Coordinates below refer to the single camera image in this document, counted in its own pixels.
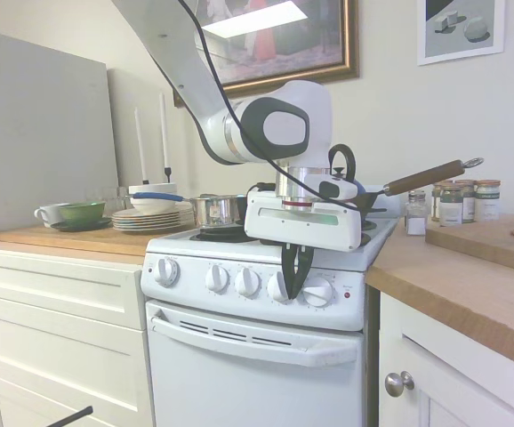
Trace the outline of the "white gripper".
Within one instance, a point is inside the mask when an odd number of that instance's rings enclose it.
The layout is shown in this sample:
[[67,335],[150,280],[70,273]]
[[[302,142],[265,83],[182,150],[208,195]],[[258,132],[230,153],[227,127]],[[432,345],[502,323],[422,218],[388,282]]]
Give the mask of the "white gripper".
[[[330,203],[314,203],[305,211],[288,210],[273,191],[251,191],[247,195],[245,233],[285,243],[281,264],[287,297],[292,300],[309,274],[314,248],[350,252],[360,247],[361,215]],[[300,247],[295,272],[296,245]]]

